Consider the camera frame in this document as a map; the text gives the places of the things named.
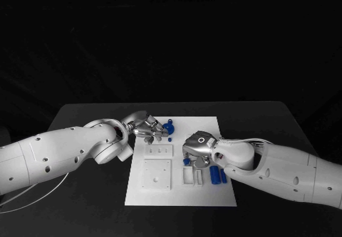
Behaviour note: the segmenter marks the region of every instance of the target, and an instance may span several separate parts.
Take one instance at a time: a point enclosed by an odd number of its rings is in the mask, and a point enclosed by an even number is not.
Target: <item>blue plastic part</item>
[[[190,165],[190,164],[191,164],[191,159],[190,158],[184,159],[184,165]]]
[[[213,184],[220,184],[221,183],[220,168],[214,165],[211,166],[210,170],[211,170]]]
[[[221,172],[221,177],[223,177],[223,183],[227,184],[227,174],[226,174],[224,169],[221,169],[220,172]]]
[[[174,124],[172,124],[172,119],[169,119],[168,123],[164,124],[164,127],[167,128],[167,130],[169,132],[169,135],[172,135],[174,132],[175,132],[175,127],[174,127]]]

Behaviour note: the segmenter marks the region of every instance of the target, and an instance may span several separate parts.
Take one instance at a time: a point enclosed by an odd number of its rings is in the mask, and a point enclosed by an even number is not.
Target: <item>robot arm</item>
[[[224,168],[231,179],[293,201],[312,202],[342,209],[342,165],[312,154],[266,141],[216,139],[197,132],[185,141],[184,150],[198,157],[195,166]],[[256,154],[262,155],[257,167]]]
[[[129,135],[146,142],[168,137],[168,130],[146,111],[122,121],[102,119],[84,127],[70,127],[38,134],[0,148],[0,195],[73,172],[86,159],[99,164],[115,157],[125,161],[133,154]]]

